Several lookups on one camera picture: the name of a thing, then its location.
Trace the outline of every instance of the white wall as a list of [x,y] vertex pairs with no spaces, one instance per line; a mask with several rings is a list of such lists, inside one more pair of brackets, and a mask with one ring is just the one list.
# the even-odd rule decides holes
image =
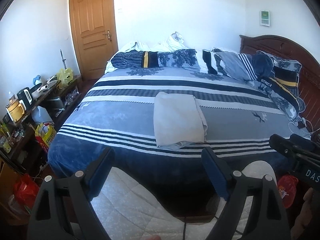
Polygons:
[[240,49],[245,0],[114,0],[114,4],[119,48],[134,40],[157,43],[178,31],[192,48]]
[[7,93],[32,87],[36,75],[49,78],[63,67],[79,73],[68,20],[68,0],[14,0],[0,21],[0,117]]
[[[270,27],[260,11],[270,10]],[[295,41],[320,62],[320,26],[303,0],[246,0],[245,35],[279,35]]]

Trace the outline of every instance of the door handle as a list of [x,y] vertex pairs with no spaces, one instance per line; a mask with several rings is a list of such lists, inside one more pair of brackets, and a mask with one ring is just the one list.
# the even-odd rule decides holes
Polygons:
[[107,35],[107,36],[108,36],[108,40],[109,40],[110,42],[112,42],[110,31],[107,31],[107,34],[104,33],[103,35]]

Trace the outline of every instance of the blue gripper pad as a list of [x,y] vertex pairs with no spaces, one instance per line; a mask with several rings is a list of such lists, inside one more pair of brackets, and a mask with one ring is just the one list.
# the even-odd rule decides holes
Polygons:
[[87,166],[84,183],[88,189],[85,194],[89,201],[99,195],[113,166],[114,155],[113,149],[106,147],[98,159]]
[[202,150],[201,162],[218,196],[227,201],[230,197],[228,187],[232,180],[232,170],[224,160],[215,155],[210,147]]

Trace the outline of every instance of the jar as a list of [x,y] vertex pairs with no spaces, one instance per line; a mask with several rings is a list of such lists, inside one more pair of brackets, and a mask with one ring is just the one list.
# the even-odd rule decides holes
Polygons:
[[5,136],[2,136],[2,138],[0,139],[0,147],[4,149],[6,153],[9,153],[11,151],[11,146]]

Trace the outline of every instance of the thermostat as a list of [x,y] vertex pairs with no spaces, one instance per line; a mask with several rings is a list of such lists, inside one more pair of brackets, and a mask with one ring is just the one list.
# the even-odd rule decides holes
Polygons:
[[270,26],[270,11],[260,11],[260,25]]

